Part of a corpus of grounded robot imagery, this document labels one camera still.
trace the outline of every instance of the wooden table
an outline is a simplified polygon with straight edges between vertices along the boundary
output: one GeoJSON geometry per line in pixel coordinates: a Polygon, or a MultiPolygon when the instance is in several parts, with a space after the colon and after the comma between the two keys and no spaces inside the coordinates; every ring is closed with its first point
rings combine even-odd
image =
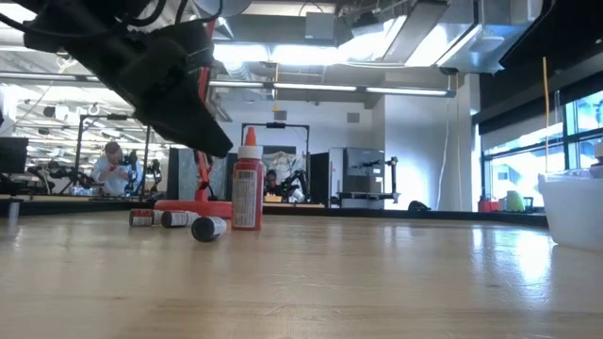
{"type": "Polygon", "coordinates": [[[0,220],[2,338],[596,338],[603,256],[543,230],[266,216],[198,243],[127,213],[0,220]]]}

